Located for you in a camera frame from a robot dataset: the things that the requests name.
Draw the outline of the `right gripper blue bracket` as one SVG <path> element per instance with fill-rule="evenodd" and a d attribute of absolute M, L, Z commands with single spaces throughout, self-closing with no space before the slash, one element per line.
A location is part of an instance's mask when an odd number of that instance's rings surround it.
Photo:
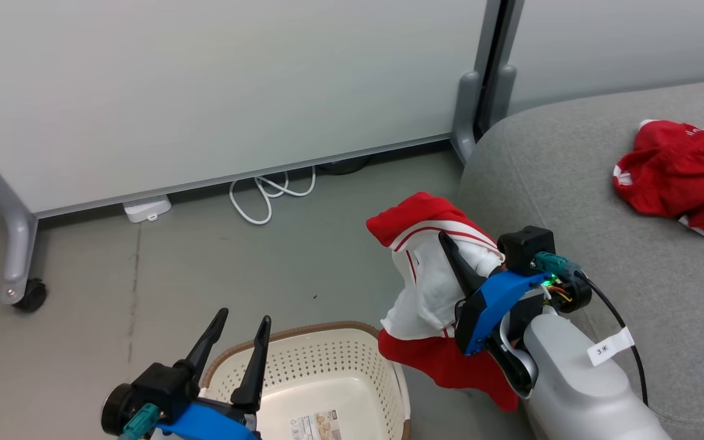
<path fill-rule="evenodd" d="M 455 343 L 466 357 L 489 354 L 519 396 L 536 384 L 538 367 L 522 340 L 531 321 L 543 313 L 571 313 L 590 303 L 590 282 L 577 275 L 510 270 L 480 275 L 464 259 L 455 240 L 442 231 L 439 244 L 464 299 L 455 306 Z"/>

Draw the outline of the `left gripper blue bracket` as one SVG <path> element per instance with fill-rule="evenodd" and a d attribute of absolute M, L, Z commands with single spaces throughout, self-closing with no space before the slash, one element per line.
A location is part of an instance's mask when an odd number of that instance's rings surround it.
<path fill-rule="evenodd" d="M 192 368 L 194 383 L 199 382 L 211 349 L 223 332 L 228 315 L 229 309 L 219 309 L 185 357 L 183 362 Z M 259 411 L 262 404 L 271 324 L 271 318 L 265 315 L 252 340 L 251 359 L 242 382 L 231 394 L 232 405 L 198 398 L 177 421 L 172 424 L 160 422 L 156 429 L 164 436 L 175 435 L 182 439 L 260 439 L 256 415 L 248 412 Z"/>

